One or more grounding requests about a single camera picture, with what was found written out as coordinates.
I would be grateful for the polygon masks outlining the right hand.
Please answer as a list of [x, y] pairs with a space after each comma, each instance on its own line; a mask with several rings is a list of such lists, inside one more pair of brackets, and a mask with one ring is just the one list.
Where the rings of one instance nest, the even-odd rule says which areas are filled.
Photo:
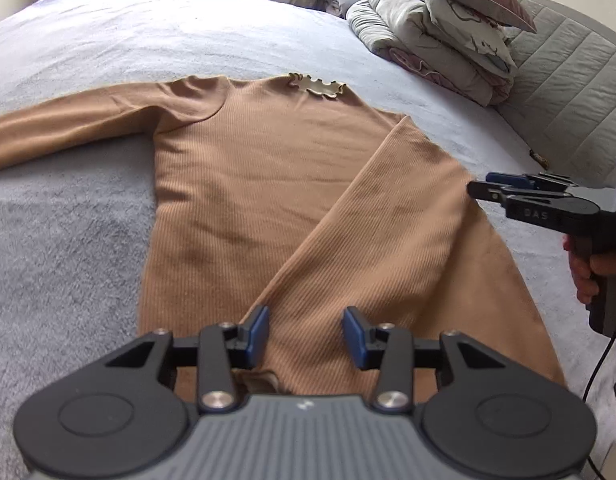
[[593, 274], [599, 276], [616, 275], [616, 254], [593, 255], [589, 259], [580, 258], [574, 251], [574, 239], [564, 237], [563, 249], [568, 252], [568, 265], [576, 287], [576, 297], [581, 304], [590, 304], [599, 295], [600, 287]]

